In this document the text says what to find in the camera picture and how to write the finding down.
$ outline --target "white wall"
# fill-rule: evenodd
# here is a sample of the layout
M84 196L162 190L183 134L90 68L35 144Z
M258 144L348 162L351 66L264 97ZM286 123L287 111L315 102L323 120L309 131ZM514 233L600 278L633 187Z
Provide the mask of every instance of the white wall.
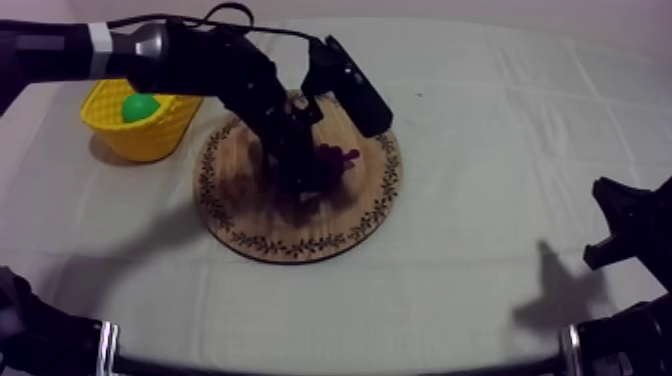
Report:
M559 32L672 55L672 0L239 0L260 20L420 17ZM104 20L148 12L201 15L218 0L0 0L0 18Z

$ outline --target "wire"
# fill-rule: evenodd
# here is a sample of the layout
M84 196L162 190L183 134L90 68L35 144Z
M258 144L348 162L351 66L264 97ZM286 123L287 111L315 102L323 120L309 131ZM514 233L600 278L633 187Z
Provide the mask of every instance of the wire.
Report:
M297 38L303 38L308 41L315 41L319 40L316 36L302 33L300 31L296 30L289 30L289 29L277 29L277 28L272 28L272 27L262 27L262 26L254 26L252 25L252 22L254 21L254 16L252 15L252 12L247 9L246 6L241 5L243 8L247 9L249 11L249 15L252 15L250 17L250 26L244 26L244 25L236 25L236 24L230 24L227 22L217 22L217 21L211 21L208 18L212 16L215 12L219 11L220 9L224 8L230 8L230 9L236 9L239 10L243 13L247 13L242 8L239 8L237 6L234 6L233 4L238 4L238 3L222 3L217 5L216 7L212 8L208 14L204 18L195 18L195 17L189 17L189 16L178 16L178 15L173 15L173 14L165 14L165 13L154 13L154 14L145 14L142 16L135 16L135 17L128 17L128 18L122 18L120 20L115 20L115 21L110 21L107 23L107 26L110 29L116 29L124 26L129 26L129 25L134 25L142 22L149 22L149 21L167 21L167 20L179 20L182 22L191 22L194 25L190 25L190 28L194 27L199 27L203 25L207 26L225 26L228 27L232 30L238 31L242 34L248 33L248 32L258 32L258 33L269 33L269 34L280 34L280 35L289 35Z
M250 21L250 26L254 26L254 14L252 14L252 11L250 10L250 8L248 8L246 5L241 4L241 3L228 2L228 3L221 3L217 6L215 6L214 8L210 9L208 14L206 14L205 17L203 17L203 19L200 22L198 22L194 25L191 25L189 27L190 28L197 28L197 27L203 25L204 21L208 21L210 19L210 17L212 17L213 14L219 12L222 9L234 9L234 10L237 10L237 11L245 14L247 16L247 19Z

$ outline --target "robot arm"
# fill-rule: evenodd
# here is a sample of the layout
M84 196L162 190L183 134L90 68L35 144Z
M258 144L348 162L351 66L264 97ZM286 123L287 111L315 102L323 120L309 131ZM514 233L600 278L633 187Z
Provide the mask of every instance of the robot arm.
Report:
M157 19L164 22L145 23L128 35L111 31ZM199 30L187 20L213 27ZM307 107L288 100L275 64L245 38L250 30L309 41L301 86ZM365 137L392 122L388 106L333 37L322 42L291 30L166 15L93 24L0 21L0 116L31 83L105 78L126 78L143 93L218 97L259 137L278 161L283 184L296 193L327 189L333 180L313 145L311 126L322 119L315 96L333 92Z

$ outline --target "yellow wicker basket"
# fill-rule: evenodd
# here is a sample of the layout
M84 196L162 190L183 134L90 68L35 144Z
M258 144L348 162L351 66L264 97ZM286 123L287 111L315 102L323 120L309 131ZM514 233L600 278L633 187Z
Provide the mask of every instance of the yellow wicker basket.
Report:
M82 120L119 156L138 162L167 157L179 144L203 98L155 95L160 107L152 116L124 123L121 106L133 88L126 80L96 83L84 101Z

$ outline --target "black cable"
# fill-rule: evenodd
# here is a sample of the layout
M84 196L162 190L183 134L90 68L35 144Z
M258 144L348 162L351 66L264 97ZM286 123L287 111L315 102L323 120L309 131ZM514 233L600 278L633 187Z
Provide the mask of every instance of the black cable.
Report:
M221 3L214 8L210 9L208 14L203 17L203 19L198 22L197 24L189 26L190 28L197 28L201 25L203 25L204 21L208 21L210 17L212 17L213 14L219 12L222 9L233 9L237 10L247 16L247 19L250 21L250 26L254 26L254 14L252 14L252 11L250 8L248 8L246 5L241 4L241 3L235 3L235 2L227 2L227 3Z
M420 376L564 376L565 360L557 355L527 363L507 364L496 367L476 368L464 371L431 372Z
M216 12L219 9L223 9L223 8L217 8L217 7L210 10L210 12L208 12L208 15L206 17L212 16L213 10ZM319 40L319 38L317 38L315 36L312 36L312 35L306 34L306 33L302 33L300 31L295 31L295 30L276 29L276 28L272 28L272 27L262 27L262 26L254 26L254 25L250 25L250 26L235 25L235 24L230 24L230 23L226 23L226 22L210 21L209 19L206 19L206 18L201 19L201 18L195 18L195 17L189 17L189 16L178 16L178 15L164 14L164 13L145 14L145 15L142 15L142 16L122 18L120 20L115 20L115 21L108 22L107 26L110 29L116 29L116 28L129 26L129 25L134 25L134 24L142 23L142 22L157 21L157 20L166 21L166 20L169 20L169 19L179 20L179 21L182 21L182 22L190 22L190 23L193 23L194 25L196 25L196 27L202 26L202 25L225 26L225 27L228 27L230 29L239 31L243 34L247 33L247 32L250 32L250 31L254 31L254 32L259 32L259 33L289 35L289 36L294 36L294 37L298 37L298 38L303 38L303 39L306 39L308 41Z
M268 374L264 375L260 373L215 371L172 366L147 360L127 358L122 355L117 355L114 358L114 369L112 371L116 374L129 376L269 376Z

